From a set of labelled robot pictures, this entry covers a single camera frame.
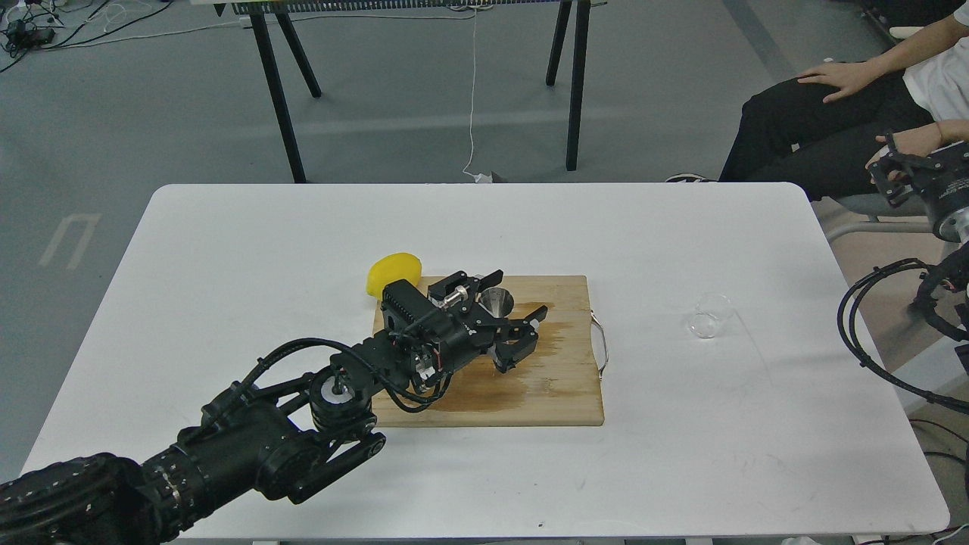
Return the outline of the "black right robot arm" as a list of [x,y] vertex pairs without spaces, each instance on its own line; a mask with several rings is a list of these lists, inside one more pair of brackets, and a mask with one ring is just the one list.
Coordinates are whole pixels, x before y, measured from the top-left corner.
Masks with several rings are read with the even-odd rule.
[[958,141],[942,146],[927,156],[920,156],[899,151],[892,133],[887,134],[885,139],[886,145],[879,160],[868,167],[878,189],[875,198],[885,201],[891,208],[902,207],[906,201],[918,199],[927,215],[928,231],[954,249],[938,263],[905,258],[874,268],[862,276],[840,301],[837,310],[838,332],[862,368],[872,370],[876,376],[903,392],[913,394],[918,400],[966,415],[967,401],[921,389],[894,376],[875,363],[858,340],[855,322],[863,297],[890,276],[918,270],[921,282],[906,313],[954,341],[954,352],[960,366],[967,366],[966,301],[955,306],[959,318],[956,325],[941,317],[937,311],[941,291],[967,294],[967,142]]

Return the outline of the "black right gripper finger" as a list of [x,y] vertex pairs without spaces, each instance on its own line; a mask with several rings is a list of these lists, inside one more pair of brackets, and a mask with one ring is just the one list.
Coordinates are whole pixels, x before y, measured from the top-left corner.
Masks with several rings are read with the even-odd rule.
[[921,199],[924,190],[914,184],[914,178],[916,170],[928,168],[928,157],[900,151],[893,133],[883,137],[886,142],[879,158],[868,166],[876,189],[892,208],[914,197]]

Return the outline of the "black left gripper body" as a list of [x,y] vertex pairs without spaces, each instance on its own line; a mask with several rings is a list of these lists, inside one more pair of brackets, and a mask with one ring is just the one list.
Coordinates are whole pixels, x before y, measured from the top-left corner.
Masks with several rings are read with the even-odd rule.
[[484,354],[484,335],[474,330],[482,312],[477,301],[469,313],[444,310],[416,286],[398,280],[385,286],[382,310],[385,331],[412,379],[442,379]]

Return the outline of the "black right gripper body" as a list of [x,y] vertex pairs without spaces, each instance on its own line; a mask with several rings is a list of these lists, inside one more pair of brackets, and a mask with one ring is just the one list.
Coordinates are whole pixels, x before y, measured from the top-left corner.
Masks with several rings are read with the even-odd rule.
[[932,232],[953,244],[968,239],[968,148],[953,144],[938,149],[925,165],[911,169],[911,187],[924,203]]

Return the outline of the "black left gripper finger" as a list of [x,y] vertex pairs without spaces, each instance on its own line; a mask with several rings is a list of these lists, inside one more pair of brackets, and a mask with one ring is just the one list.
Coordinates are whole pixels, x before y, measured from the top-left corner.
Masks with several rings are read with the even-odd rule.
[[485,289],[496,287],[504,279],[504,272],[496,269],[486,276],[468,276],[464,270],[444,277],[427,287],[427,299],[439,308],[454,308],[461,313],[469,313],[478,295]]
[[504,375],[534,353],[539,341],[537,328],[547,314],[548,306],[539,306],[523,319],[492,316],[475,321],[474,330],[484,335],[484,354],[491,356],[498,372]]

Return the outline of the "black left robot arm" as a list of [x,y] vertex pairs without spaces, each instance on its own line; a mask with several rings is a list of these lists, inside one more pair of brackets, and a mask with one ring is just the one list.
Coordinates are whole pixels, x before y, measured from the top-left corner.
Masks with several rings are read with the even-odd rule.
[[428,410],[479,356],[508,372],[537,346],[540,306],[511,318],[504,273],[455,272],[422,292],[383,288],[383,328],[360,344],[286,342],[207,406],[201,423],[148,461],[101,453],[2,486],[4,544],[160,544],[256,491],[300,504],[385,445],[372,400]]

